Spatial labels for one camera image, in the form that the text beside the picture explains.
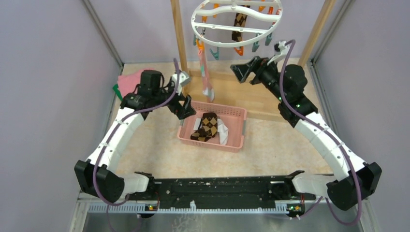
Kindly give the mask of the white sock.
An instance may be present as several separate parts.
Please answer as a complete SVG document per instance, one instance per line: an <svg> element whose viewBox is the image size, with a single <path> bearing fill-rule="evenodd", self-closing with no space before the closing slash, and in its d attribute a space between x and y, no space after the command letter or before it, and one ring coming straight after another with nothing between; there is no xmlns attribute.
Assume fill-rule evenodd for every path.
<svg viewBox="0 0 410 232"><path fill-rule="evenodd" d="M197 130L199 129L200 125L201 125L201 120L200 120L200 123L198 124ZM219 138L220 145L227 145L228 135L229 135L229 129L226 127L224 122L218 117L218 132L214 138L216 137Z"/></svg>

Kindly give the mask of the brown argyle sock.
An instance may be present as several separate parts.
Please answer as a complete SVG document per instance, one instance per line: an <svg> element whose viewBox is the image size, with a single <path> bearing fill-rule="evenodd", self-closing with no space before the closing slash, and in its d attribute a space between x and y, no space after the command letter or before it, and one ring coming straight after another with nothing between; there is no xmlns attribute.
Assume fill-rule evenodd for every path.
<svg viewBox="0 0 410 232"><path fill-rule="evenodd" d="M191 140L207 142L214 138L218 132L218 116L216 113L204 113L201 118L201 125L191 136Z"/></svg>
<svg viewBox="0 0 410 232"><path fill-rule="evenodd" d="M234 20L234 27L240 27L244 28L246 25L246 20L247 20L248 15L247 14L242 14L242 13L236 13L235 14L235 20ZM235 42L240 42L242 41L242 32L240 31L232 31L231 38Z"/></svg>

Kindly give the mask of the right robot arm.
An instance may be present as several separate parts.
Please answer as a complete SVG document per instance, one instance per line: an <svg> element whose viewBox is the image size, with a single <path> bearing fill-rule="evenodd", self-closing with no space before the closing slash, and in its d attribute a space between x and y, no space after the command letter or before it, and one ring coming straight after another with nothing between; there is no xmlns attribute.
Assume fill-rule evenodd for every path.
<svg viewBox="0 0 410 232"><path fill-rule="evenodd" d="M252 85L263 84L278 100L280 115L300 132L326 161L333 174L308 174L295 171L283 186L289 199L302 193L329 199L338 209L346 211L359 206L377 187L382 170L368 163L350 150L332 131L318 108L304 94L308 83L304 69L286 65L283 72L267 58L254 57L244 64L230 66L238 82L246 81L251 73Z"/></svg>

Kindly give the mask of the orange clothes peg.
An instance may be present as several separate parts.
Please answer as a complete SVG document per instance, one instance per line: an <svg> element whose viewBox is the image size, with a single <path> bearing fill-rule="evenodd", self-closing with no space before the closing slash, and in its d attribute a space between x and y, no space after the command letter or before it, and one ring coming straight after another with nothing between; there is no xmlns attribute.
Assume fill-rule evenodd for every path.
<svg viewBox="0 0 410 232"><path fill-rule="evenodd" d="M196 39L196 45L197 45L197 47L198 47L198 51L199 51L199 52L203 52L203 50L204 50L204 42L201 41L201 40L199 40L199 39Z"/></svg>
<svg viewBox="0 0 410 232"><path fill-rule="evenodd" d="M244 47L234 47L234 51L239 55L239 56L243 56L244 54Z"/></svg>

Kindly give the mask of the pink teal sock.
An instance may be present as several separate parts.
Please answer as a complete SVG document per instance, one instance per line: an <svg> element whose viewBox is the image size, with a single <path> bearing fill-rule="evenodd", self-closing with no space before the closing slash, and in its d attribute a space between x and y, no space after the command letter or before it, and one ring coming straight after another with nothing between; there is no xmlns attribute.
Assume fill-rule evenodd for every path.
<svg viewBox="0 0 410 232"><path fill-rule="evenodd" d="M198 49L198 58L200 62L200 73L202 79L202 94L206 97L208 102L212 102L215 98L215 93L210 82L206 54L203 48Z"/></svg>

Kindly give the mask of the pink folded cloth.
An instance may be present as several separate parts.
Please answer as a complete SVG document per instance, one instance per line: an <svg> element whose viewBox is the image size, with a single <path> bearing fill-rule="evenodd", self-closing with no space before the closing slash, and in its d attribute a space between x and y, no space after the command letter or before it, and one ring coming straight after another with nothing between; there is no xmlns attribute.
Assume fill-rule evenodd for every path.
<svg viewBox="0 0 410 232"><path fill-rule="evenodd" d="M129 93L137 93L137 85L141 82L141 74L144 70L139 70L133 74L120 75L117 78L117 85L121 97Z"/></svg>

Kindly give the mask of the teal clothes peg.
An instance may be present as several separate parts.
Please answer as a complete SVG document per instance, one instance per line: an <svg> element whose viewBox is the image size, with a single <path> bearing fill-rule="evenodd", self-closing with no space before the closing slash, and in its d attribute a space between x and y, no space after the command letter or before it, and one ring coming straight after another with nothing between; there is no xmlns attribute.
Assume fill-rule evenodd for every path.
<svg viewBox="0 0 410 232"><path fill-rule="evenodd" d="M216 48L216 51L213 51L212 48L210 48L209 52L215 60L220 59L220 48L219 47Z"/></svg>
<svg viewBox="0 0 410 232"><path fill-rule="evenodd" d="M255 53L260 47L259 41L256 41L252 45L252 52Z"/></svg>

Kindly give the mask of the pink plastic basket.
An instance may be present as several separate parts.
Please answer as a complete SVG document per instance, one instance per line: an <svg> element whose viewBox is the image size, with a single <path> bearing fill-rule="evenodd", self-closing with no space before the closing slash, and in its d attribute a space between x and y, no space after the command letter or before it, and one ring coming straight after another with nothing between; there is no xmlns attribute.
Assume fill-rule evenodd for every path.
<svg viewBox="0 0 410 232"><path fill-rule="evenodd" d="M192 101L196 114L181 120L178 139L186 145L239 152L244 143L247 110Z"/></svg>

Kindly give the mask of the wooden hanger rack stand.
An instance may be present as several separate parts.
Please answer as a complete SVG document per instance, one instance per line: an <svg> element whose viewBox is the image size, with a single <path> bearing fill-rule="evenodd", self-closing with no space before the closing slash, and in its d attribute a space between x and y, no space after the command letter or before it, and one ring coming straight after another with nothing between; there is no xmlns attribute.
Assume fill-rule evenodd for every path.
<svg viewBox="0 0 410 232"><path fill-rule="evenodd" d="M298 60L298 65L302 67L306 65L335 3L335 0L326 0L324 2ZM178 0L171 1L171 9L181 69L194 78L193 82L183 88L184 93L192 94L196 101L205 102L206 97L200 96L200 70L190 69L187 64L181 9ZM211 71L210 77L212 83L215 84L217 94L214 100L215 103L245 108L251 118L283 121L277 107L271 106L273 103L278 103L278 100L275 100L262 86L251 87L249 84L239 84L234 80L233 74L226 72Z"/></svg>

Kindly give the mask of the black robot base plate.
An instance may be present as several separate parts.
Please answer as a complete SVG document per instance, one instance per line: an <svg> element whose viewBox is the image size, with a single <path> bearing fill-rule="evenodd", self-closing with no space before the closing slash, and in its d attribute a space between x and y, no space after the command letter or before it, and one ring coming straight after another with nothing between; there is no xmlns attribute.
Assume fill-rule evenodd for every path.
<svg viewBox="0 0 410 232"><path fill-rule="evenodd" d="M130 194L148 214L279 214L295 217L317 197L296 193L284 175L151 178L145 192Z"/></svg>

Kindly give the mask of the white round clip hanger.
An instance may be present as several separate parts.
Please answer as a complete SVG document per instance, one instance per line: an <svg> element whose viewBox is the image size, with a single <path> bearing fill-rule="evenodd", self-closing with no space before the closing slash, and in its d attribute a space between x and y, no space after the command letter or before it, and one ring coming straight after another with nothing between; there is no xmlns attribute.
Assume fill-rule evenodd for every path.
<svg viewBox="0 0 410 232"><path fill-rule="evenodd" d="M239 48L273 35L282 20L279 0L204 0L190 17L197 39L221 48Z"/></svg>

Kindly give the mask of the green folded cloth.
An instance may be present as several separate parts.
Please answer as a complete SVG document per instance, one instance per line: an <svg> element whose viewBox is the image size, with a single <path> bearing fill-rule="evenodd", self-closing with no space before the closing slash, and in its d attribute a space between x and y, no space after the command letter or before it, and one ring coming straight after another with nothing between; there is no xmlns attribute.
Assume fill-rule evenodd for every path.
<svg viewBox="0 0 410 232"><path fill-rule="evenodd" d="M113 89L113 91L115 92L115 95L118 97L118 99L119 99L120 101L123 101L122 94L121 94L121 92L120 92L120 90L119 90L119 85L118 85L118 84L115 84L115 85L112 87L112 89Z"/></svg>

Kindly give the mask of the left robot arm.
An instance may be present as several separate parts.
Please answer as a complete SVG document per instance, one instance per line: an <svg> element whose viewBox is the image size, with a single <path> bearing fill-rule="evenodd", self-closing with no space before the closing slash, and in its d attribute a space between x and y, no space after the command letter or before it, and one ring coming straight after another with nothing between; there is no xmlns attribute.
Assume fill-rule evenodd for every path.
<svg viewBox="0 0 410 232"><path fill-rule="evenodd" d="M121 198L128 200L134 193L144 200L154 196L155 187L147 174L121 177L116 174L116 169L128 142L149 113L167 107L179 120L195 115L191 96L183 94L183 87L190 81L191 77L181 70L177 70L167 83L159 71L142 71L140 82L123 97L114 122L97 148L86 160L78 160L74 166L84 193L111 206L121 205Z"/></svg>

